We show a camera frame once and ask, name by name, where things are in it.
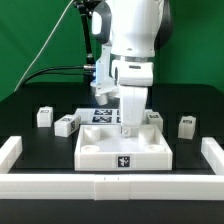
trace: black cable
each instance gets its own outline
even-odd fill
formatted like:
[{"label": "black cable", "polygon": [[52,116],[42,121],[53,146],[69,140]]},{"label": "black cable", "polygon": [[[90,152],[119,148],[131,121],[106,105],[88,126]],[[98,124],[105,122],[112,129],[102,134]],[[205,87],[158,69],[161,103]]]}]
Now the black cable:
[{"label": "black cable", "polygon": [[78,70],[78,69],[84,69],[83,66],[63,66],[63,67],[52,67],[52,68],[45,68],[42,69],[38,72],[35,72],[34,74],[28,76],[24,81],[21,83],[20,86],[24,86],[29,80],[41,76],[41,75],[46,75],[46,74],[53,74],[53,75],[82,75],[82,74],[65,74],[65,73],[52,73],[52,71],[62,71],[62,70]]}]

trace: black table surface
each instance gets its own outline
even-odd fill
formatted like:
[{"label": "black table surface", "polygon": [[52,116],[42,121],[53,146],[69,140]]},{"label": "black table surface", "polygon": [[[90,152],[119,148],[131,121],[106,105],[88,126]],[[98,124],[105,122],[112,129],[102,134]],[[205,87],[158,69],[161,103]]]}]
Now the black table surface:
[{"label": "black table surface", "polygon": [[[118,108],[110,100],[104,108]],[[10,136],[22,136],[23,153],[10,173],[115,173],[77,172],[74,150],[78,132],[55,137],[52,128],[37,128],[41,106],[53,106],[54,121],[77,108],[98,108],[94,95],[79,83],[31,83],[0,103],[0,146]],[[173,173],[214,175],[200,153],[202,137],[214,137],[224,146],[224,94],[207,85],[154,85],[147,108],[164,120],[164,137],[173,151]],[[182,116],[197,118],[193,140],[178,139]],[[92,201],[0,200],[3,223],[223,223],[222,201]]]}]

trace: small cube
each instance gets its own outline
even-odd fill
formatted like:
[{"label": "small cube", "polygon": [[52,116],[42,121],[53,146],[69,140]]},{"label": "small cube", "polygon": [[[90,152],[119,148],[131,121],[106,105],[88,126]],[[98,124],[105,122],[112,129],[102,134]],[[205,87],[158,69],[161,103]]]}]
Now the small cube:
[{"label": "small cube", "polygon": [[163,133],[163,119],[158,112],[148,112],[147,119],[149,124],[157,125],[161,133]]},{"label": "small cube", "polygon": [[195,132],[196,118],[192,116],[182,117],[179,129],[178,138],[193,139]]},{"label": "small cube", "polygon": [[65,115],[54,123],[55,136],[68,137],[74,133],[81,122],[78,115]]},{"label": "small cube", "polygon": [[37,127],[51,127],[53,121],[53,107],[40,107],[37,113]]}]

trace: white block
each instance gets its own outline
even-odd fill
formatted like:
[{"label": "white block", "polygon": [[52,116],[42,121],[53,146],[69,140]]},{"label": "white block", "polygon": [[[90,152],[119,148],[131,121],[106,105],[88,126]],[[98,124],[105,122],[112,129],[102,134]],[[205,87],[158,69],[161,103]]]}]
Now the white block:
[{"label": "white block", "polygon": [[40,107],[37,113],[37,127],[51,127],[53,121],[53,107]]},{"label": "white block", "polygon": [[224,151],[214,138],[203,138],[201,152],[216,175],[224,175]]},{"label": "white block", "polygon": [[81,125],[75,170],[171,170],[172,155],[156,125],[142,125],[129,138],[120,125]]},{"label": "white block", "polygon": [[157,125],[161,133],[163,133],[163,119],[158,112],[147,112],[147,119],[149,124]]},{"label": "white block", "polygon": [[179,123],[178,138],[192,139],[195,132],[196,118],[182,117]]},{"label": "white block", "polygon": [[0,149],[0,173],[8,173],[21,152],[21,137],[10,137]]},{"label": "white block", "polygon": [[78,115],[65,115],[54,123],[55,136],[68,137],[74,133],[81,122]]}]

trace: white plastic base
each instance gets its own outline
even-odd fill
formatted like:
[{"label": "white plastic base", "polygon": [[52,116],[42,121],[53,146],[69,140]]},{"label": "white plastic base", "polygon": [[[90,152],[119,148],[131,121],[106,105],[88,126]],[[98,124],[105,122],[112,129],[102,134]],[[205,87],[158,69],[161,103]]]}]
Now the white plastic base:
[{"label": "white plastic base", "polygon": [[21,137],[10,137],[0,148],[0,173],[6,174],[22,152]]},{"label": "white plastic base", "polygon": [[75,170],[171,170],[172,151],[156,125],[142,125],[132,137],[120,125],[82,125]]}]

